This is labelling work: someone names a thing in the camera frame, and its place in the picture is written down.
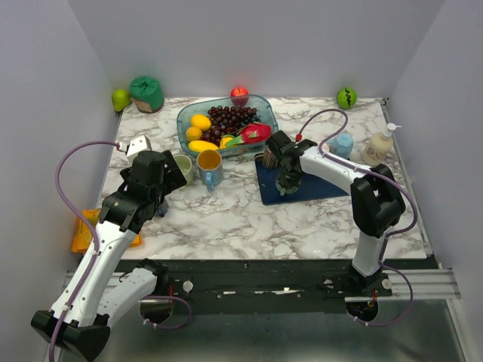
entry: cup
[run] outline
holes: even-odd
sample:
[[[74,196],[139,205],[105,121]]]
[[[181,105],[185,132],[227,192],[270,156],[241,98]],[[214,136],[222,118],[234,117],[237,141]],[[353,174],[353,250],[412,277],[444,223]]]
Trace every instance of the cup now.
[[[354,140],[350,134],[344,132],[329,140],[327,144],[332,153],[341,158],[349,159],[350,152],[352,152],[352,148],[354,147]]]
[[[213,192],[223,180],[223,167],[221,155],[218,151],[207,149],[201,152],[196,158],[199,168],[199,177],[206,185],[209,192]]]
[[[189,184],[193,182],[193,177],[195,176],[195,170],[191,158],[185,155],[175,155],[174,162],[176,162],[186,179],[186,185],[184,187],[189,186]]]

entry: white wall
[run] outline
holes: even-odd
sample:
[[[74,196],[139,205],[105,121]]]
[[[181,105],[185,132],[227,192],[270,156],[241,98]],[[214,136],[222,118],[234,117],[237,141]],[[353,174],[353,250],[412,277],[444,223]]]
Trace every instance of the white wall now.
[[[446,0],[391,96],[435,254],[454,268],[483,353],[483,2]]]
[[[64,0],[2,2],[0,11],[0,359],[42,360],[30,327],[61,291],[75,217],[54,188],[62,155],[113,139],[111,86]],[[94,205],[107,148],[86,150],[63,172],[80,207]]]
[[[169,96],[387,97],[443,0],[69,0],[113,85]]]

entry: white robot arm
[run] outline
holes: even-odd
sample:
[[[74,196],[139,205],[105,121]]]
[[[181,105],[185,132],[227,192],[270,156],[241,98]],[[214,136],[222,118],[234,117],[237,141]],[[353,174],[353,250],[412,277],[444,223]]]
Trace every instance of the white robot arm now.
[[[56,345],[89,361],[94,360],[107,343],[110,327],[132,305],[167,282],[162,265],[143,261],[129,278],[103,297],[122,254],[145,221],[153,218],[166,195],[186,185],[172,154],[151,151],[145,136],[120,148],[133,158],[133,163],[132,167],[121,171],[124,182],[118,191],[103,200],[96,227],[98,251],[91,243],[60,298],[50,310],[37,311],[31,321],[33,328],[48,342],[57,323],[61,323]],[[73,290],[87,270],[90,272],[74,297]]]
[[[332,158],[339,158],[344,163],[339,164],[324,157],[316,143],[310,140],[294,143],[283,131],[273,134],[267,141],[267,146],[280,161],[281,170],[276,182],[281,193],[285,193],[286,190],[296,191],[302,175],[308,173],[334,184],[351,195],[354,220],[361,229],[352,267],[363,278],[370,278],[380,272],[379,261],[385,247],[385,234],[399,221],[399,217],[405,211],[405,203],[394,186],[368,176],[360,170],[371,170],[394,179],[390,169],[382,164],[369,168],[331,155]]]

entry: red grape bunch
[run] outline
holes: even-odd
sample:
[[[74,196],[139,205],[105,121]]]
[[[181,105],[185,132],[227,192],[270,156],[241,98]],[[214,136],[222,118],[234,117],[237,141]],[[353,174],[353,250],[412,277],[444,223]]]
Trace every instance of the red grape bunch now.
[[[241,130],[247,124],[260,122],[257,109],[251,107],[211,107],[208,110],[211,128],[202,134],[201,140],[220,146],[221,137]]]

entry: label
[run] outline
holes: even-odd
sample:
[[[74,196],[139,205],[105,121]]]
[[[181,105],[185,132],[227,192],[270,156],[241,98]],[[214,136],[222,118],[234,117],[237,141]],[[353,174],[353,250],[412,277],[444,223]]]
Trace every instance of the label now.
[[[370,158],[373,158],[374,160],[377,161],[382,161],[384,157],[386,157],[386,154],[383,154],[382,152],[376,152],[372,147],[368,148],[368,156]]]
[[[152,113],[152,109],[149,103],[143,102],[142,100],[136,100],[133,98],[134,104],[142,112]]]

